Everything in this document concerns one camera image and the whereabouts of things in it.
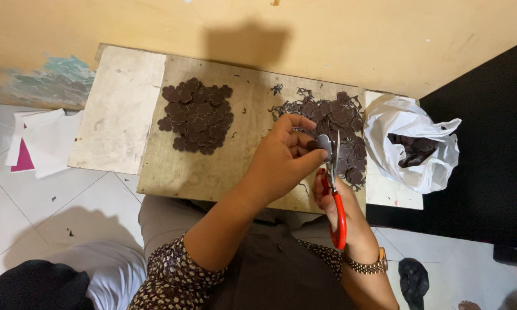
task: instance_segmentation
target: red scissors handle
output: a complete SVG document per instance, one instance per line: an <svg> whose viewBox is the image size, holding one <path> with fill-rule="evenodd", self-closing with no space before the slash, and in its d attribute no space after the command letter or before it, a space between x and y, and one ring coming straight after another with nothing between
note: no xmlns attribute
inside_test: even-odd
<svg viewBox="0 0 517 310"><path fill-rule="evenodd" d="M327 178L322 178L322 185L324 186L324 196L329 195L330 187L327 183ZM331 194L337 206L337 230L333 231L333 227L329 224L329 233L331 234L331 240L335 247L341 250L346 244L346 215L344 214L343 200L340 198L340 194L336 191Z"/></svg>

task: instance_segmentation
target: white paper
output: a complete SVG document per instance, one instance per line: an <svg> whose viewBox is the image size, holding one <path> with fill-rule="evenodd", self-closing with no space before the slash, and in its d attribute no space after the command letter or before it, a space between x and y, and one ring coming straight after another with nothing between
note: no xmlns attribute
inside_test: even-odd
<svg viewBox="0 0 517 310"><path fill-rule="evenodd" d="M58 117L65 116L65 111L63 109L55 110L55 111L38 111L38 112L15 112L15 130L14 135L11 138L10 149L7 152L6 157L6 166L17 166L18 158L19 158L19 146L21 144L21 133L23 131L24 125L27 125L27 121L29 124L40 123L44 121L49 121L56 119Z"/></svg>
<svg viewBox="0 0 517 310"><path fill-rule="evenodd" d="M23 140L31 155L36 178L69 169L67 160L84 111L23 129Z"/></svg>
<svg viewBox="0 0 517 310"><path fill-rule="evenodd" d="M423 109L397 98L378 102L368 111L364 124L367 151L385 178L398 181L421 194L443 190L448 186L448 179L459 158L457 137L449 134L461 123L460 119L433 123ZM392 144L387 138L389 133L426 137L439 144L421 165L401 168L398 162L406 158L404 146Z"/></svg>

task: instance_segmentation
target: hand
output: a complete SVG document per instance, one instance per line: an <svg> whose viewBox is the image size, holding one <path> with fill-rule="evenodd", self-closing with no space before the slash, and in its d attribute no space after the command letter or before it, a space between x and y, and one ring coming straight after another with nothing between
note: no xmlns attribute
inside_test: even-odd
<svg viewBox="0 0 517 310"><path fill-rule="evenodd" d="M325 178L324 168L318 171L314 180L312 188L314 201L325 211L327 218L331 222L331 227L335 231L338 224L337 206L335 199L331 195L331 189L329 190L329 195L324 196L322 178ZM346 254L361 264L376 262L379 258L379 245L360 209L354 191L339 177L335 179L335 187L343 201L344 213L346 215Z"/></svg>
<svg viewBox="0 0 517 310"><path fill-rule="evenodd" d="M316 124L296 114L282 115L258 145L240 182L259 208L289 193L327 157L325 150L307 151L306 143L312 138L293 127L312 130Z"/></svg>

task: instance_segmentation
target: metal watch bracelet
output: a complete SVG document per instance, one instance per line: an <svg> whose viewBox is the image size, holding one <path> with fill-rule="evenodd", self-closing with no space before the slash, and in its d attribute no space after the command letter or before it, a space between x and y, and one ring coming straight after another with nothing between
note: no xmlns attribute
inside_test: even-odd
<svg viewBox="0 0 517 310"><path fill-rule="evenodd" d="M345 262L353 271L364 275L383 273L388 270L388 263L384 248L379 248L379 258L373 264L357 263L348 257L345 252L343 252L343 262Z"/></svg>

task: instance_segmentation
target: forearm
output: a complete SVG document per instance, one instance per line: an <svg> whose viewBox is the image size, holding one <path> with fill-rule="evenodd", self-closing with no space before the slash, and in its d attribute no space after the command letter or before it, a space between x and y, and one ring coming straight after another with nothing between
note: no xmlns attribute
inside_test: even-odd
<svg viewBox="0 0 517 310"><path fill-rule="evenodd" d="M353 224L363 228L361 233L346 245L345 255L360 264L373 264L379 259L379 244L365 218L355 218L358 221L354 221ZM359 309L398 309L398 302L385 272L364 275L343 263L341 284Z"/></svg>
<svg viewBox="0 0 517 310"><path fill-rule="evenodd" d="M227 267L263 203L249 195L247 185L236 185L185 234L189 256L210 271Z"/></svg>

